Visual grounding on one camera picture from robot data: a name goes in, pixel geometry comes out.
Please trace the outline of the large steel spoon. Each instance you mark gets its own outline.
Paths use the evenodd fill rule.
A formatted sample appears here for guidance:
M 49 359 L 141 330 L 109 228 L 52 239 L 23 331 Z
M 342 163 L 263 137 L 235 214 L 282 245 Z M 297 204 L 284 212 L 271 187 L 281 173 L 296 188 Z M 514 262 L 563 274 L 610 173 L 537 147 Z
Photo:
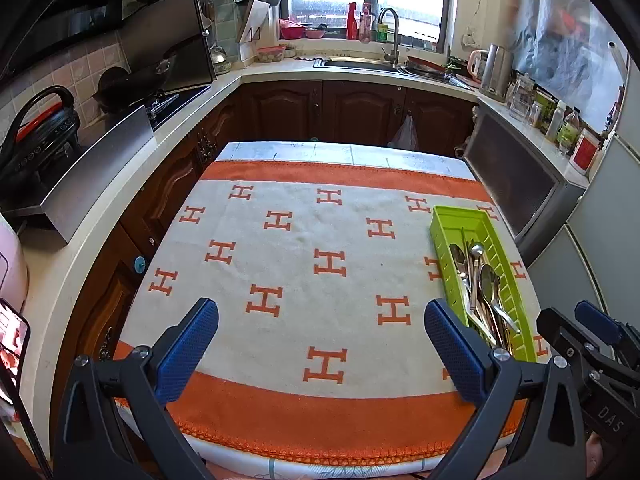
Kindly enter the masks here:
M 506 312 L 506 309 L 502 305 L 500 298 L 500 278 L 494 268 L 489 264 L 484 264 L 480 269 L 480 292 L 488 306 L 498 315 L 498 318 L 500 318 L 503 324 L 509 327 L 510 330 L 513 330 L 514 333 L 521 333 L 518 324 L 510 317 L 510 314 Z

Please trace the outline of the small steel spoon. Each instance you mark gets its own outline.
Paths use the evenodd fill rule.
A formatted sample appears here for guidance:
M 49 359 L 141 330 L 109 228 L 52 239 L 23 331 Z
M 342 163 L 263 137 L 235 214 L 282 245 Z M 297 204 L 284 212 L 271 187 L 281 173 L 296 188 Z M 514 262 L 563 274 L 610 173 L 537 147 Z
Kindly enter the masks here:
M 483 265 L 485 248 L 480 242 L 472 242 L 468 249 L 471 263 L 471 306 L 474 311 L 478 307 L 478 294 L 480 293 L 480 268 Z

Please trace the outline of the white ceramic spoon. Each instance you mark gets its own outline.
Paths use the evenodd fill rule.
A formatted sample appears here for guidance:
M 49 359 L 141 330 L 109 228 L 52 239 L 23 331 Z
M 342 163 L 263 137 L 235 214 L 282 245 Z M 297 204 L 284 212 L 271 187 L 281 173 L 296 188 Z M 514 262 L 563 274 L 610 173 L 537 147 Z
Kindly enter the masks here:
M 485 340 L 489 342 L 493 347 L 497 345 L 494 334 L 487 324 L 479 318 L 471 304 L 471 289 L 469 288 L 469 274 L 466 267 L 466 257 L 460 246 L 457 244 L 449 245 L 450 255 L 454 260 L 454 267 L 456 268 L 458 279 L 460 282 L 462 304 L 468 320 L 480 331 Z

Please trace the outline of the grey refrigerator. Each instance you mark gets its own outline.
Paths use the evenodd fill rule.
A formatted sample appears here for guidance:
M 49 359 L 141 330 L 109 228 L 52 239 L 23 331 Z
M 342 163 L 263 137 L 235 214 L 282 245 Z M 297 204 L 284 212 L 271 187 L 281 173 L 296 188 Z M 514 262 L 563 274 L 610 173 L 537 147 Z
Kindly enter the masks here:
M 588 300 L 639 325 L 639 69 L 629 64 L 620 118 L 590 185 L 559 233 L 528 268 L 542 308 L 568 318 Z

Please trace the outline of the lime green plastic tray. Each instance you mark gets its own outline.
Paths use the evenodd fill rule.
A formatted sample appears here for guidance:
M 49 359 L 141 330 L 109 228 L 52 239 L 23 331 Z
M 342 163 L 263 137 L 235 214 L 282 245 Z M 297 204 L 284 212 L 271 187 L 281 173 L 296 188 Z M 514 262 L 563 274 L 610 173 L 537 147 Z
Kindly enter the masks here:
M 520 254 L 486 209 L 438 205 L 430 226 L 448 306 L 491 347 L 536 362 L 539 302 Z

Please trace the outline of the stainless steel oven cabinet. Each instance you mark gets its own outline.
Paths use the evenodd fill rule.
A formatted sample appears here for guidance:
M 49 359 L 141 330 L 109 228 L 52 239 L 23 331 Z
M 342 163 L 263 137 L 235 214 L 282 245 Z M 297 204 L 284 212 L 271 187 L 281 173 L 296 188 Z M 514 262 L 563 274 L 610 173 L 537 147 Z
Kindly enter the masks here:
M 483 183 L 526 266 L 552 241 L 589 181 L 499 103 L 480 101 L 463 160 Z

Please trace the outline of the red box on counter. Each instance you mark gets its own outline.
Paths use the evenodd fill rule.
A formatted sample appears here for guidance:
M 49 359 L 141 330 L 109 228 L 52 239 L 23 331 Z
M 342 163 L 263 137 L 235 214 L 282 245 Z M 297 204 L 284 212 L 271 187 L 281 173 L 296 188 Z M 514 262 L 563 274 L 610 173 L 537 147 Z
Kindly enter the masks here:
M 592 133 L 588 128 L 583 128 L 578 136 L 572 156 L 570 156 L 570 166 L 580 174 L 586 174 L 591 163 L 600 150 L 600 136 Z

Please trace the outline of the orange white H-pattern cloth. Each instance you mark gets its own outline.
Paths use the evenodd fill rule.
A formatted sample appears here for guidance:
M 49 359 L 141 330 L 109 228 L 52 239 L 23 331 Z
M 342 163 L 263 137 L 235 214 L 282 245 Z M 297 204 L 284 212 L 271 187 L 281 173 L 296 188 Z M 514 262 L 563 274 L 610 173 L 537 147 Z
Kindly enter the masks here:
M 367 478 L 432 469 L 473 405 L 424 330 L 454 281 L 430 227 L 488 244 L 521 360 L 544 362 L 538 300 L 480 182 L 320 162 L 214 162 L 146 272 L 115 350 L 152 344 L 200 298 L 218 330 L 169 413 L 206 460 L 255 478 Z

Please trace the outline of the white plastic bag hanging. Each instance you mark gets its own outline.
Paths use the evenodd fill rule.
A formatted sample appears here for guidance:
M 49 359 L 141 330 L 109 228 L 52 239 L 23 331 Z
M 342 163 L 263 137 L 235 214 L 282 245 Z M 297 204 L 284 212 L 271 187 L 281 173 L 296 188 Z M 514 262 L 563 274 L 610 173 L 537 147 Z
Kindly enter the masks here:
M 407 114 L 405 121 L 393 136 L 393 139 L 387 143 L 387 146 L 406 151 L 416 151 L 419 148 L 416 126 L 410 113 Z

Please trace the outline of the steel kettle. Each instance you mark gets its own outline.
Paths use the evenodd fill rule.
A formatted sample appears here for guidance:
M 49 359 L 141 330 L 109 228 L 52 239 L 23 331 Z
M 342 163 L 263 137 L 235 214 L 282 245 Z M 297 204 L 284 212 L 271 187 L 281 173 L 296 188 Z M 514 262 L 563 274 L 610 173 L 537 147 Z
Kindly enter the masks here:
M 480 82 L 480 92 L 491 99 L 504 102 L 511 78 L 512 62 L 513 54 L 510 50 L 498 44 L 491 44 Z

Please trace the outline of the black electric grill appliance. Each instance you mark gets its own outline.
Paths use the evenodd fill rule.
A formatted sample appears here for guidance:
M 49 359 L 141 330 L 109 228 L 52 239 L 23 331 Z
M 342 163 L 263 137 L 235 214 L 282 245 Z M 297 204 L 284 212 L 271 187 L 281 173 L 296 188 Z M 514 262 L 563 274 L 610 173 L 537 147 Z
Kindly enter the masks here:
M 57 96 L 44 112 L 23 126 L 27 113 L 47 96 Z M 70 90 L 55 84 L 39 91 L 20 109 L 1 147 L 1 191 L 47 191 L 80 156 L 80 118 Z

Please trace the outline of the black wok on stove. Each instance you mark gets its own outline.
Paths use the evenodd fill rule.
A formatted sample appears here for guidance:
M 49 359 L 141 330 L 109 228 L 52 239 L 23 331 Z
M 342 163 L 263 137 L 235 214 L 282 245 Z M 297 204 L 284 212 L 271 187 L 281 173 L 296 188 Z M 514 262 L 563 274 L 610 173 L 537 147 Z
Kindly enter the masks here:
M 100 76 L 93 99 L 106 114 L 123 112 L 160 91 L 175 67 L 175 58 L 162 58 L 132 73 L 119 66 L 110 67 Z

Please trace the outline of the red spray bottle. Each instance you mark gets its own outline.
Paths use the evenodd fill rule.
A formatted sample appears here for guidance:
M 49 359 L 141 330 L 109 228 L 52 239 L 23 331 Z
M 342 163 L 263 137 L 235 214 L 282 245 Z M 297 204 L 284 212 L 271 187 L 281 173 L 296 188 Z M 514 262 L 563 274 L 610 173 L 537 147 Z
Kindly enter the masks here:
M 359 37 L 358 22 L 356 20 L 357 3 L 350 2 L 348 4 L 347 22 L 346 22 L 346 39 L 357 40 Z

